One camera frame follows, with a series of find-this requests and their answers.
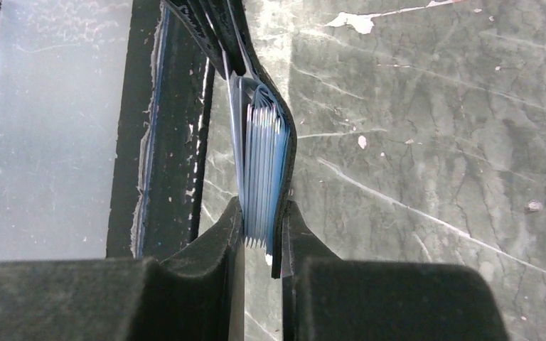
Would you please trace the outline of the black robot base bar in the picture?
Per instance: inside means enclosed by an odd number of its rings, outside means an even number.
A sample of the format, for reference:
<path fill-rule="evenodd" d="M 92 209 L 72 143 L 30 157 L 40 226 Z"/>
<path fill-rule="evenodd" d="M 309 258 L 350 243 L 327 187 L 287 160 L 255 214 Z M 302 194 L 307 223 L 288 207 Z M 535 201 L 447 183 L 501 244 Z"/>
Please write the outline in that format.
<path fill-rule="evenodd" d="M 165 259 L 197 236 L 215 70 L 160 1 L 135 1 L 106 255 Z"/>

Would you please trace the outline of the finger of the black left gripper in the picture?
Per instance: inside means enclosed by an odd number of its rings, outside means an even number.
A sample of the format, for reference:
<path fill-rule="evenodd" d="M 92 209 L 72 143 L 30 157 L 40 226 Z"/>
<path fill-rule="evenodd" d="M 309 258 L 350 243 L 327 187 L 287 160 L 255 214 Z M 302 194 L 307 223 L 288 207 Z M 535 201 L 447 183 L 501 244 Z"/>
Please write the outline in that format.
<path fill-rule="evenodd" d="M 227 1 L 164 0 L 223 78 L 235 71 L 235 29 Z"/>

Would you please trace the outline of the black leather card holder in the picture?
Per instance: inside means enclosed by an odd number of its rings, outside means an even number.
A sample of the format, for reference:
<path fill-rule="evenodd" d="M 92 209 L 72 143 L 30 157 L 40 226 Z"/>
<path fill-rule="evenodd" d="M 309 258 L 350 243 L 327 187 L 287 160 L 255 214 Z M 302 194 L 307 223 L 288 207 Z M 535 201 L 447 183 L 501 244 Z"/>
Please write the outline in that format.
<path fill-rule="evenodd" d="M 282 220 L 296 155 L 296 127 L 261 64 L 241 1 L 210 1 L 222 49 L 244 241 L 262 247 L 272 278 L 282 273 Z"/>

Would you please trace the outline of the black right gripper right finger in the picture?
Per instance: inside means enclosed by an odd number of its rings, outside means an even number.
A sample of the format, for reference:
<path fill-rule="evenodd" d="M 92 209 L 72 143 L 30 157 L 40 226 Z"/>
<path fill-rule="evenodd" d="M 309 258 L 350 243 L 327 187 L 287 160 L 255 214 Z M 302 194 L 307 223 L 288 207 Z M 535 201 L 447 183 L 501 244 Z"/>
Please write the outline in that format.
<path fill-rule="evenodd" d="M 343 260 L 289 202 L 282 232 L 285 340 L 507 340 L 470 267 Z"/>

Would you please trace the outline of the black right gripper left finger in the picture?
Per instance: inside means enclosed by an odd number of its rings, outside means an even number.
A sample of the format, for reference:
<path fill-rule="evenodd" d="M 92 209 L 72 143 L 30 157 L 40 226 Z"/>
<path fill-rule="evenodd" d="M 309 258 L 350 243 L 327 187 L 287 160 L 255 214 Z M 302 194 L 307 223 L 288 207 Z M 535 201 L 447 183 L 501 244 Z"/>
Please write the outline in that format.
<path fill-rule="evenodd" d="M 0 262 L 0 340 L 243 340 L 239 200 L 173 256 Z"/>

